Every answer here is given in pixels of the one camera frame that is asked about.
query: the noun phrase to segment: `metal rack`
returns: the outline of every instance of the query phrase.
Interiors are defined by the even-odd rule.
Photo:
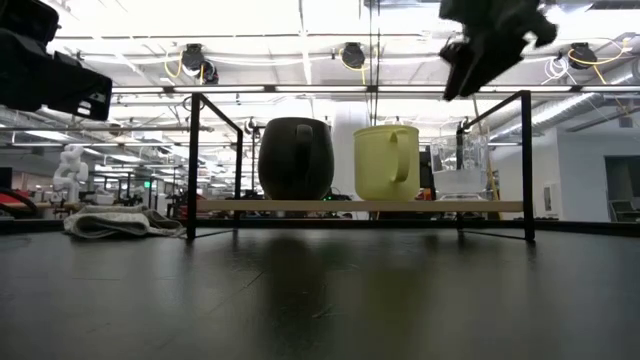
[[[417,206],[416,204],[413,203],[404,203],[404,205],[402,203],[394,203],[395,205],[390,205],[390,203],[386,203],[386,204],[382,204],[380,202],[369,202],[369,201],[364,201],[364,202],[352,202],[351,204],[345,204],[342,203],[340,204],[340,202],[333,202],[333,204],[329,203],[324,203],[324,204],[319,204],[320,202],[317,201],[302,201],[302,202],[285,202],[285,201],[262,201],[258,204],[258,202],[255,201],[238,201],[241,198],[241,169],[242,169],[242,151],[240,149],[242,149],[242,142],[243,142],[243,131],[241,128],[239,128],[235,123],[233,123],[220,109],[218,109],[211,101],[209,101],[209,99],[207,99],[206,95],[203,92],[194,92],[192,95],[192,99],[191,99],[191,123],[190,123],[190,143],[189,143],[189,181],[188,181],[188,201],[187,201],[187,241],[188,242],[192,242],[196,239],[196,226],[198,225],[199,221],[196,218],[196,211],[198,210],[198,204],[200,204],[200,208],[201,209],[207,209],[207,210],[236,210],[234,212],[234,220],[232,221],[228,221],[227,222],[231,222],[232,224],[228,224],[225,227],[230,227],[229,225],[231,225],[231,227],[233,228],[240,228],[240,227],[245,227],[248,225],[248,227],[251,226],[255,226],[255,223],[260,223],[260,224],[264,224],[266,225],[267,223],[263,223],[260,220],[240,220],[240,212],[239,210],[265,210],[265,209],[270,209],[270,210],[282,210],[282,209],[296,209],[298,211],[300,210],[318,210],[318,209],[322,209],[322,210],[330,210],[330,209],[347,209],[347,208],[354,208],[356,210],[371,210],[371,211],[389,211],[389,209],[391,209],[391,211],[441,211],[442,209],[446,208],[448,211],[451,212],[462,212],[462,211],[469,211],[469,206],[473,207],[473,206],[478,206],[477,204],[469,204],[469,202],[439,202],[437,205],[436,204],[419,204],[420,206],[422,206],[422,208],[420,208],[420,206]],[[479,122],[481,122],[482,120],[484,120],[485,118],[487,118],[489,115],[495,113],[496,111],[500,110],[501,108],[503,108],[504,106],[506,106],[507,104],[516,101],[520,99],[521,100],[521,104],[522,104],[522,179],[523,179],[523,186],[522,186],[522,194],[523,194],[523,201],[522,202],[492,202],[493,204],[487,205],[488,207],[491,207],[491,209],[489,209],[488,211],[504,211],[504,212],[508,212],[508,211],[512,211],[512,212],[524,212],[524,221],[522,222],[513,222],[510,223],[509,225],[514,225],[514,226],[506,226],[506,227],[520,227],[524,230],[524,237],[513,237],[513,236],[508,236],[508,235],[503,235],[503,234],[494,234],[494,233],[487,233],[487,232],[482,232],[480,234],[484,234],[484,235],[490,235],[490,236],[498,236],[498,237],[508,237],[508,238],[518,238],[518,239],[523,239],[526,240],[527,243],[529,244],[534,244],[535,243],[535,224],[534,224],[534,218],[533,218],[533,164],[532,164],[532,130],[531,130],[531,91],[530,90],[521,90],[516,92],[515,94],[509,96],[507,99],[505,99],[504,101],[502,101],[501,103],[499,103],[498,105],[494,106],[493,108],[491,108],[490,110],[486,111],[485,113],[481,114],[480,116],[478,116],[477,118],[475,118],[473,121],[468,122],[467,124],[465,124],[460,130],[459,130],[459,134],[460,136],[464,136],[464,131],[469,130],[472,126],[478,124]],[[221,120],[223,120],[227,125],[229,125],[233,130],[236,131],[237,133],[237,147],[236,147],[236,173],[235,173],[235,190],[234,190],[234,200],[229,200],[229,201],[197,201],[197,197],[196,197],[196,189],[197,189],[197,175],[198,175],[198,165],[199,165],[199,161],[198,161],[198,135],[199,135],[199,130],[200,130],[200,107],[201,104],[204,104],[205,107],[208,107],[209,109],[211,109]],[[381,221],[381,223],[384,223],[385,226],[389,225],[388,227],[394,227],[393,222],[395,220],[385,220],[385,221]],[[307,226],[313,226],[313,225],[318,225],[320,227],[322,227],[323,225],[319,222],[316,222],[315,224],[311,224],[311,222],[314,222],[313,220],[310,220],[309,222],[307,222],[305,225]],[[299,221],[281,221],[280,225],[283,225],[284,223],[287,223],[287,225],[290,225],[290,227],[297,227],[300,226],[300,222]],[[429,221],[423,221],[422,222],[423,225],[418,225],[418,227],[425,227],[425,228],[449,228],[450,224],[445,224],[442,223],[442,226],[438,226],[438,224],[435,224],[434,226],[434,222],[429,222]],[[336,224],[335,222],[331,222],[329,226],[334,227]],[[354,227],[356,228],[361,228],[362,224],[353,224]],[[457,220],[455,222],[455,228],[458,230],[458,232],[460,233],[464,233],[464,232],[468,232],[468,233],[478,233],[475,231],[469,231],[469,230],[465,230],[465,229],[469,229],[469,228],[476,228],[477,226],[475,226],[476,224],[471,224],[469,222],[465,222],[462,216],[458,216]]]

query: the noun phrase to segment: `folded towel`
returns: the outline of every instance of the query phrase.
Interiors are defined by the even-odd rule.
[[[180,222],[168,219],[146,206],[85,206],[64,219],[64,229],[85,239],[116,234],[178,237],[184,233]]]

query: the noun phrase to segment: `shelf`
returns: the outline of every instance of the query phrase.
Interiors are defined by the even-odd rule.
[[[522,201],[201,200],[198,211],[522,212]]]

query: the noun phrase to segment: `ceiling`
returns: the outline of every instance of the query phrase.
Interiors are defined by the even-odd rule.
[[[55,5],[61,16],[61,28],[48,50],[78,57],[85,67],[111,77],[117,86],[198,84],[197,78],[184,72],[173,78],[165,70],[166,65],[171,73],[178,71],[176,60],[189,43],[203,45],[205,55],[218,69],[220,84],[362,85],[364,81],[444,85],[449,68],[437,56],[438,51],[447,41],[461,36],[458,23],[439,19],[437,2],[413,7],[383,3],[379,16],[377,10],[370,13],[363,7],[361,0],[67,0],[64,5],[56,0],[44,2]],[[607,59],[619,56],[622,38],[632,35],[631,41],[624,43],[628,47],[625,53],[601,66],[605,76],[609,69],[635,56],[632,48],[637,39],[633,35],[640,33],[640,10],[587,11],[588,1],[564,3],[574,6],[564,7],[564,12],[549,8],[547,13],[552,22],[559,24],[556,42],[542,49],[527,48],[525,60],[494,84],[571,83],[567,76],[550,80],[545,67],[558,51],[566,52],[574,42],[589,42],[599,59]],[[364,77],[360,71],[347,69],[339,56],[333,58],[345,42],[362,43],[367,54],[374,49],[373,64],[367,65],[371,69],[364,72]],[[596,76],[592,70],[569,73],[578,83]],[[336,95],[310,98],[283,94],[242,94],[238,98],[235,94],[215,94],[209,99],[240,126],[252,117],[264,124],[286,115],[309,116],[330,123],[336,102],[347,100]],[[185,126],[189,112],[182,106],[183,100],[185,96],[178,95],[115,97],[109,121],[124,126]],[[479,111],[488,110],[499,101],[481,98]],[[457,121],[475,116],[471,100],[447,103],[420,96],[381,97],[377,113],[380,122],[401,121],[418,127],[424,141],[452,134]],[[201,142],[231,143],[235,139],[235,133],[212,112],[203,110],[201,121],[211,130],[200,135]],[[100,124],[84,121],[82,125]],[[169,142],[188,142],[189,134],[164,131],[155,136]],[[119,139],[134,141],[129,135]],[[233,159],[230,148],[215,152],[220,159]]]

